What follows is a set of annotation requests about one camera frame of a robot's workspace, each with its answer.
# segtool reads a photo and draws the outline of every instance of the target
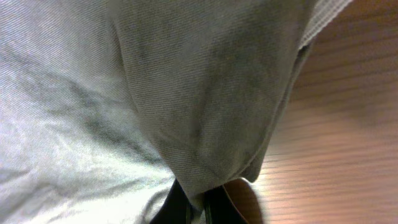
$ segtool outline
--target cloth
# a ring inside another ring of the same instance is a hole
[[[317,6],[0,1],[0,223],[147,223],[174,174],[198,209],[254,181]]]

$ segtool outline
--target blurred background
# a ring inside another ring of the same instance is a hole
[[[398,223],[398,1],[356,0],[318,36],[255,184],[250,223]]]

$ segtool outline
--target wood grain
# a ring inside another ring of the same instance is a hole
[[[398,223],[397,9],[357,0],[321,32],[254,193],[231,191],[251,223]]]

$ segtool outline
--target black object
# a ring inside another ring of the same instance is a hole
[[[205,192],[205,214],[207,224],[247,224],[248,222],[233,205],[224,186]],[[156,216],[150,224],[190,224],[192,206],[177,180]]]

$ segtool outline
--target fabric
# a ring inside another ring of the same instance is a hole
[[[198,209],[254,181],[315,4],[0,1],[0,223],[147,223],[174,174]]]

